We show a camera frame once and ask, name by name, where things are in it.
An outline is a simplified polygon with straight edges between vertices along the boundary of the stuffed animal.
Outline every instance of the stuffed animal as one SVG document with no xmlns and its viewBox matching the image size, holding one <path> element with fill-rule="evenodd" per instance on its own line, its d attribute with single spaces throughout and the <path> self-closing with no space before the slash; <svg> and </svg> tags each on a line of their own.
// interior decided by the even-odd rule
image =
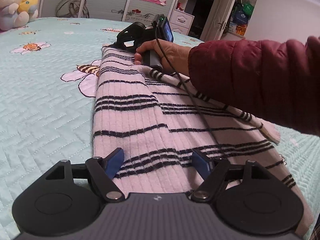
<svg viewBox="0 0 320 240">
<path fill-rule="evenodd" d="M 22 27 L 37 17 L 35 0 L 0 0 L 0 29 L 3 31 Z"/>
</svg>

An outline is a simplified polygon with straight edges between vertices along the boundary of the maroon puffer jacket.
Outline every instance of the maroon puffer jacket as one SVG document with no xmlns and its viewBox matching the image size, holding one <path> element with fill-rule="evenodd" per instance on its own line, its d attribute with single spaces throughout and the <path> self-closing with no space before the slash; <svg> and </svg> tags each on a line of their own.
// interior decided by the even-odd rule
<svg viewBox="0 0 320 240">
<path fill-rule="evenodd" d="M 189 54 L 192 84 L 212 99 L 320 135 L 320 40 L 209 41 Z"/>
</svg>

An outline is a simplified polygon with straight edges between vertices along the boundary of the display screen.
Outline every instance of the display screen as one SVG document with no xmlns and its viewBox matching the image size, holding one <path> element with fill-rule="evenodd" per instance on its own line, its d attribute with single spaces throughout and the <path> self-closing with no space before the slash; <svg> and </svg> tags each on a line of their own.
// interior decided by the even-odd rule
<svg viewBox="0 0 320 240">
<path fill-rule="evenodd" d="M 173 42 L 173 35 L 172 35 L 172 31 L 171 31 L 168 19 L 166 19 L 164 24 L 164 35 L 166 36 L 167 41 Z"/>
</svg>

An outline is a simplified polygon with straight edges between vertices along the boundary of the drawer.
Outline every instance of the drawer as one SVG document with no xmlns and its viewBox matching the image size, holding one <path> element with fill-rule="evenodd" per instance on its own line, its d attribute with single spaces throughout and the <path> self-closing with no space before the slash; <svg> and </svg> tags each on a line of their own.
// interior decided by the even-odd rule
<svg viewBox="0 0 320 240">
<path fill-rule="evenodd" d="M 174 10 L 170 17 L 170 23 L 189 29 L 193 18 L 194 17 L 192 15 Z"/>
<path fill-rule="evenodd" d="M 185 27 L 181 27 L 181 26 L 178 26 L 178 25 L 175 25 L 173 23 L 170 23 L 170 28 L 173 32 L 176 32 L 176 33 L 181 33 L 181 34 L 184 34 L 184 35 L 188 35 L 188 28 L 185 28 Z"/>
</svg>

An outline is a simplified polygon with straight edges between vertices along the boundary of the quilted bedspread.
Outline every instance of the quilted bedspread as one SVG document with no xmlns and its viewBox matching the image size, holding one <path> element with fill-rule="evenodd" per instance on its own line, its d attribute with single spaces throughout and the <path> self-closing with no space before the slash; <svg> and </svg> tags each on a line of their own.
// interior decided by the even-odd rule
<svg viewBox="0 0 320 240">
<path fill-rule="evenodd" d="M 40 18 L 0 33 L 0 239 L 18 233 L 14 199 L 61 159 L 92 157 L 92 80 L 104 43 L 128 23 Z M 174 33 L 174 41 L 199 40 Z M 286 160 L 315 216 L 320 212 L 320 139 L 278 127 Z"/>
</svg>

